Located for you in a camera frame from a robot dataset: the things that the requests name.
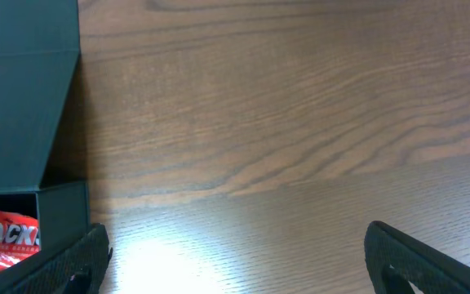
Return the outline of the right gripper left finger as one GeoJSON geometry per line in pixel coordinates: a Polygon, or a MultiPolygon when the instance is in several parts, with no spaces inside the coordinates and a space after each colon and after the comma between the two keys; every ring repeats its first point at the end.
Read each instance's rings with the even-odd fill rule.
{"type": "Polygon", "coordinates": [[[97,293],[112,256],[107,230],[93,224],[81,238],[63,241],[0,272],[4,293],[97,293]]]}

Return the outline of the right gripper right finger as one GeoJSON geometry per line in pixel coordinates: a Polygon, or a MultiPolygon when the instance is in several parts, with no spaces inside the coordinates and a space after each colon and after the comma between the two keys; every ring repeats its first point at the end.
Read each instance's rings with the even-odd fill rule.
{"type": "Polygon", "coordinates": [[[368,225],[364,250],[376,293],[470,293],[470,267],[382,221],[368,225]]]}

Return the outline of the red Hacks candy bag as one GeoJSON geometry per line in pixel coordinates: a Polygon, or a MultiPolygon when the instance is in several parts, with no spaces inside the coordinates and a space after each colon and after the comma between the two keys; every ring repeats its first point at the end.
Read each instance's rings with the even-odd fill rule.
{"type": "Polygon", "coordinates": [[[38,220],[0,211],[0,272],[39,251],[38,220]]]}

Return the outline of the dark green gift box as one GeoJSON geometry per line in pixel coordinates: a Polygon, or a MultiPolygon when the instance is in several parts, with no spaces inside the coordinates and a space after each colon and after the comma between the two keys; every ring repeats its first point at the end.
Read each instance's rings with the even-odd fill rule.
{"type": "Polygon", "coordinates": [[[47,167],[79,58],[75,0],[0,0],[0,207],[38,218],[40,251],[90,227],[86,183],[47,167]]]}

